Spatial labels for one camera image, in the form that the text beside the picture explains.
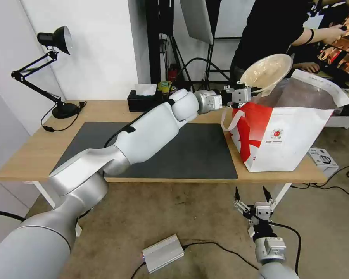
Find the desk lamp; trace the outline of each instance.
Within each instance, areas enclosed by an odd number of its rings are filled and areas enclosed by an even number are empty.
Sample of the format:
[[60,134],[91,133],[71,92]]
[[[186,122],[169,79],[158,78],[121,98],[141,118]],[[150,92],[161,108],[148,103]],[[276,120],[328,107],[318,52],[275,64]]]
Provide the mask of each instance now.
[[[72,103],[64,103],[61,100],[61,97],[46,92],[26,80],[26,77],[32,75],[33,73],[37,72],[38,70],[41,70],[42,68],[57,60],[58,52],[54,50],[54,47],[57,47],[59,50],[66,54],[71,54],[70,52],[73,46],[69,29],[67,28],[67,26],[62,26],[58,28],[56,31],[54,31],[54,33],[40,32],[38,33],[37,38],[39,43],[43,46],[46,46],[49,52],[44,56],[40,57],[39,59],[36,59],[34,62],[24,66],[23,68],[12,72],[12,78],[55,102],[57,106],[52,110],[52,114],[55,118],[69,118],[73,115],[78,114],[81,108],[79,108],[77,105]],[[43,59],[46,59],[47,57],[49,57],[51,60],[47,60],[45,64],[39,67],[30,68],[32,65],[40,62]]]

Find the black shirt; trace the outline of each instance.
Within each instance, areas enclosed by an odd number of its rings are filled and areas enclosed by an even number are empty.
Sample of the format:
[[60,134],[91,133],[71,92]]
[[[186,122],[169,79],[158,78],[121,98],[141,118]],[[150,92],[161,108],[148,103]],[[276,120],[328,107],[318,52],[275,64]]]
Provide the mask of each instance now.
[[304,31],[313,3],[308,0],[256,0],[233,61],[246,70],[254,62],[286,53]]

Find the bracelet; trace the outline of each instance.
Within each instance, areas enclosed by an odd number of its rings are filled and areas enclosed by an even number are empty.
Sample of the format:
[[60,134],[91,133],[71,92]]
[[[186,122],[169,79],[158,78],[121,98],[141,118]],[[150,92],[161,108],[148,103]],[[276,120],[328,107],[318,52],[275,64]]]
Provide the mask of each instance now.
[[310,36],[310,38],[309,38],[309,40],[306,42],[306,43],[304,43],[304,45],[307,45],[308,43],[310,43],[310,41],[313,39],[313,37],[314,37],[314,30],[313,29],[310,29],[310,31],[311,31],[311,36]]

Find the small white box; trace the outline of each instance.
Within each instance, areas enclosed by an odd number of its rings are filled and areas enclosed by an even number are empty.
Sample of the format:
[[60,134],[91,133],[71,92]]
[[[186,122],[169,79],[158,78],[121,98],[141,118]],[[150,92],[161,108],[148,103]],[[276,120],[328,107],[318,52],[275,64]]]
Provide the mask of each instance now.
[[334,159],[325,149],[310,148],[308,154],[314,160],[317,167],[324,172],[327,178],[333,175],[334,172],[339,168]]

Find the table leg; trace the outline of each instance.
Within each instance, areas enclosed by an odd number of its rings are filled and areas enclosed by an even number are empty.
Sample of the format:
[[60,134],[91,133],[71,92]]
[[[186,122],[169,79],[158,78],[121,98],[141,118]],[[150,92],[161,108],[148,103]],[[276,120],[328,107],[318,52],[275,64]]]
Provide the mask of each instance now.
[[[31,183],[36,186],[36,188],[40,191],[40,193],[44,196],[44,198],[47,200],[47,202],[52,206],[55,207],[56,203],[59,201],[59,196],[56,194],[56,192],[53,189],[45,189],[43,185],[39,181],[28,181],[26,183]],[[80,236],[81,234],[81,227],[79,224],[76,224],[76,236]]]
[[284,197],[284,195],[287,193],[288,189],[291,187],[292,182],[287,182],[284,184],[283,187],[276,186],[273,190],[273,204],[271,205],[271,209],[275,210],[276,206],[279,204],[281,199]]

